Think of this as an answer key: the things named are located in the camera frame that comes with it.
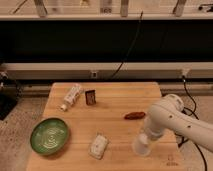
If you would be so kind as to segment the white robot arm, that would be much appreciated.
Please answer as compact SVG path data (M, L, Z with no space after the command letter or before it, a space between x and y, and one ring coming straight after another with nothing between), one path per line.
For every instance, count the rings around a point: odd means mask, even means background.
M168 94L153 103L144 120L144 133L156 141L165 129L175 131L213 152L213 124L194 119L182 113L184 103L175 94Z

